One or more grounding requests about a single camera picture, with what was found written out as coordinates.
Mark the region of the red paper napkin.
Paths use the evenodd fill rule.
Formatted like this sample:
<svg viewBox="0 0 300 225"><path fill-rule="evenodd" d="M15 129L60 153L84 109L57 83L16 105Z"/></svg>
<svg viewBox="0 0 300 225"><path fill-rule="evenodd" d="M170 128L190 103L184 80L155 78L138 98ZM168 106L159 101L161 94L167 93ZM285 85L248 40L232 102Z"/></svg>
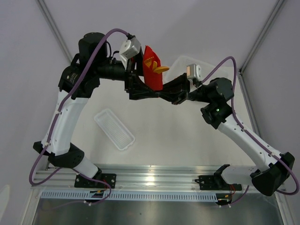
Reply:
<svg viewBox="0 0 300 225"><path fill-rule="evenodd" d="M154 57L153 61L156 61L158 63L158 66L161 66L161 62L159 57L156 55L156 53L148 46L145 46L143 60L142 60L142 69L143 69L143 76L144 76L144 83L150 87L154 91L159 91L163 89L163 77L162 73L157 74L153 72L152 65L150 67L147 67L144 63L144 61L150 57Z"/></svg>

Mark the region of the orange plastic spoon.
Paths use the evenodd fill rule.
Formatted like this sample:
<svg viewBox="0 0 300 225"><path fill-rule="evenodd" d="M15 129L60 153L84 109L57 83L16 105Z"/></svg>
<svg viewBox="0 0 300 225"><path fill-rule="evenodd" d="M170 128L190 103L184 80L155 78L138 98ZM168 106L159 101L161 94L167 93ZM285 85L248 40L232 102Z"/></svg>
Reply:
<svg viewBox="0 0 300 225"><path fill-rule="evenodd" d="M160 66L160 67L157 67L153 70L154 73L157 73L157 74L161 74L165 71L168 71L169 70L169 67L165 67L165 66Z"/></svg>

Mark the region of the orange plastic fork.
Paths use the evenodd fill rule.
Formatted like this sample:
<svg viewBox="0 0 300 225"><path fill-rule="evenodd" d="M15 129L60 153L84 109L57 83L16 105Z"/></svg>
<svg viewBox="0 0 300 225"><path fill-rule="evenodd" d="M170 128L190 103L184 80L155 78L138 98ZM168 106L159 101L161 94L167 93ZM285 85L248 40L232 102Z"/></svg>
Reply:
<svg viewBox="0 0 300 225"><path fill-rule="evenodd" d="M150 58L146 59L146 60L144 61L145 65L146 65L147 67L150 67L150 66L152 65L153 59L154 59L154 57L150 57Z"/></svg>

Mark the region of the orange plastic knife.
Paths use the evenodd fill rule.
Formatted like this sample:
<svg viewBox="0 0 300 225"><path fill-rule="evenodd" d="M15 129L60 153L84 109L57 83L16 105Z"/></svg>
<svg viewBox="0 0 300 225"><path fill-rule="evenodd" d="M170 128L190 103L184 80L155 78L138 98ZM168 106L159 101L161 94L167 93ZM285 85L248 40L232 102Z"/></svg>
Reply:
<svg viewBox="0 0 300 225"><path fill-rule="evenodd" d="M152 69L155 70L156 68L158 68L158 63L156 61L153 61Z"/></svg>

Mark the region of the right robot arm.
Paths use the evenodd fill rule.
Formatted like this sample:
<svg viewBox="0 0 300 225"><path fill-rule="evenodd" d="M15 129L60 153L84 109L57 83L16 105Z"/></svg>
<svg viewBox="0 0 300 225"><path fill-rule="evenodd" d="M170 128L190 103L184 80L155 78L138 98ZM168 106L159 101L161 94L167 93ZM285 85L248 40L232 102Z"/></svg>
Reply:
<svg viewBox="0 0 300 225"><path fill-rule="evenodd" d="M188 80L183 74L165 83L161 98L174 105L185 100L207 103L201 108L205 122L234 141L254 162L255 166L223 165L215 173L214 184L225 189L230 184L255 187L261 194L273 195L292 175L294 156L282 154L245 126L233 112L228 101L233 99L233 85L227 78L215 78L205 85Z"/></svg>

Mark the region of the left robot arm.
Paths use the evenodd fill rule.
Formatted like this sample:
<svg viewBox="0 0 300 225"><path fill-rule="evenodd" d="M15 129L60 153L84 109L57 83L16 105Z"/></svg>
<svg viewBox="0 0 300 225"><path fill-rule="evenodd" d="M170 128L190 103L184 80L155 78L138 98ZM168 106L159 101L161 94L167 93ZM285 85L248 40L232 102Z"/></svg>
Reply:
<svg viewBox="0 0 300 225"><path fill-rule="evenodd" d="M115 32L126 35L127 39L119 51L121 60L112 64L112 57L107 56L111 50L107 39ZM95 188L101 184L101 170L71 143L75 126L94 89L99 87L100 79L128 83L133 76L128 65L131 61L142 65L143 53L137 38L121 29L113 29L107 34L88 33L78 44L79 53L61 75L57 106L46 136L35 142L33 148L39 153L39 159L48 156L51 164L73 169L85 178L90 187Z"/></svg>

